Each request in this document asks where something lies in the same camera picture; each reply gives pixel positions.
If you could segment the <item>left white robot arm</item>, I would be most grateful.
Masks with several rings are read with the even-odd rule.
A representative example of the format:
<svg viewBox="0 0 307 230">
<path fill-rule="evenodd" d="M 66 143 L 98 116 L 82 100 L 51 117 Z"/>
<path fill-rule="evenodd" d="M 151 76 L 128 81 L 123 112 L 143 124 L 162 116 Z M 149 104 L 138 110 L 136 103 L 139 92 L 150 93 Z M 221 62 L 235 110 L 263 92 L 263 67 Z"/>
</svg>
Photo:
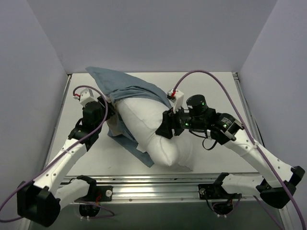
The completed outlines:
<svg viewBox="0 0 307 230">
<path fill-rule="evenodd" d="M 114 114 L 103 96 L 80 99 L 80 103 L 83 116 L 61 150 L 37 177 L 22 182 L 17 191 L 18 215 L 44 227 L 51 226 L 70 203 L 78 199 L 97 202 L 101 195 L 96 181 L 84 175 L 60 186 L 70 169 L 98 140 L 103 123 Z"/>
</svg>

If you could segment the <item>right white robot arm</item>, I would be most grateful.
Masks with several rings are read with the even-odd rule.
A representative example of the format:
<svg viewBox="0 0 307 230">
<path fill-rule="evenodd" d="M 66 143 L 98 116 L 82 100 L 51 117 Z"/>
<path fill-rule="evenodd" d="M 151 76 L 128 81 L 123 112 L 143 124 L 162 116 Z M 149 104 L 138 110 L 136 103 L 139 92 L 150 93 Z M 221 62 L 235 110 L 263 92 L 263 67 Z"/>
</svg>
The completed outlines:
<svg viewBox="0 0 307 230">
<path fill-rule="evenodd" d="M 231 198 L 232 195 L 259 196 L 271 207 L 281 209 L 296 191 L 305 170 L 284 163 L 248 136 L 245 126 L 228 113 L 209 108 L 205 97 L 196 94 L 187 99 L 188 111 L 182 107 L 183 94 L 167 94 L 173 107 L 163 112 L 163 120 L 156 134 L 171 139 L 185 129 L 200 132 L 232 150 L 259 172 L 258 176 L 237 176 L 223 172 L 213 183 L 214 195 Z"/>
</svg>

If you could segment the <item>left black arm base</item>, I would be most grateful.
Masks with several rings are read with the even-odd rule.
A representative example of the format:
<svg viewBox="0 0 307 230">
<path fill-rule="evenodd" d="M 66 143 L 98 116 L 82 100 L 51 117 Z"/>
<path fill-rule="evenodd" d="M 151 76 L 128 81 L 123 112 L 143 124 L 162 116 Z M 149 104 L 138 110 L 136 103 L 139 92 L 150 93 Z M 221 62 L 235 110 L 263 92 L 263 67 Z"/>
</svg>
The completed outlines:
<svg viewBox="0 0 307 230">
<path fill-rule="evenodd" d="M 115 216 L 108 208 L 101 206 L 102 202 L 112 201 L 112 186 L 96 186 L 90 189 L 89 194 L 76 200 L 79 205 L 79 214 L 82 218 L 101 219 Z"/>
</svg>

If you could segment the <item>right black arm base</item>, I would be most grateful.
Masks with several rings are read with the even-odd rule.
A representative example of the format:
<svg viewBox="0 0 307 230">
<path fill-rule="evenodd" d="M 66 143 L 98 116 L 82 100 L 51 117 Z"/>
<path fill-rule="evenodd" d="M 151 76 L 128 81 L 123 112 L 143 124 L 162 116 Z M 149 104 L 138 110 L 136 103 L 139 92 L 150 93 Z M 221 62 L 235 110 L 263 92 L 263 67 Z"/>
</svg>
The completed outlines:
<svg viewBox="0 0 307 230">
<path fill-rule="evenodd" d="M 218 217 L 226 218 L 238 205 L 241 194 L 228 194 L 214 184 L 198 184 L 199 199 L 205 200 L 208 208 Z"/>
</svg>

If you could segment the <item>white pillow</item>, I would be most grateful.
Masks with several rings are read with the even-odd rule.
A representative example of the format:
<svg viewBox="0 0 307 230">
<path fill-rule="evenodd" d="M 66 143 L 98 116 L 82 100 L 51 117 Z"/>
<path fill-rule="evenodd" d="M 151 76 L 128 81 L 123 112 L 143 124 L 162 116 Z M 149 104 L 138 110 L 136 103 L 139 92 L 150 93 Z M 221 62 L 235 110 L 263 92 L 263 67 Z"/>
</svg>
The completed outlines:
<svg viewBox="0 0 307 230">
<path fill-rule="evenodd" d="M 168 109 L 166 105 L 152 99 L 126 98 L 116 102 L 116 109 L 137 143 L 146 147 L 155 165 L 172 171 L 193 171 L 189 138 L 178 136 L 167 139 L 155 134 L 162 123 L 162 113 Z"/>
</svg>

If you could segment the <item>blue plaid pillowcase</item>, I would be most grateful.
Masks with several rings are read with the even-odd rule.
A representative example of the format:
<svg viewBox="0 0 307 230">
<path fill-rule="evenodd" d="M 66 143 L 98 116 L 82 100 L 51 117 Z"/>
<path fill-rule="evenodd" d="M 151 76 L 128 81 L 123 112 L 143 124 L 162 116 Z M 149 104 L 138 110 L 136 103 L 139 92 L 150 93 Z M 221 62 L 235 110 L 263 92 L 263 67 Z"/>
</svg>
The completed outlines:
<svg viewBox="0 0 307 230">
<path fill-rule="evenodd" d="M 86 70 L 93 77 L 106 100 L 111 102 L 116 111 L 116 114 L 106 122 L 109 128 L 108 135 L 144 165 L 152 167 L 154 162 L 149 154 L 147 152 L 142 153 L 136 149 L 138 143 L 117 112 L 116 102 L 126 98 L 146 98 L 161 102 L 170 109 L 171 103 L 166 93 L 156 85 L 124 72 L 98 67 L 87 67 Z"/>
</svg>

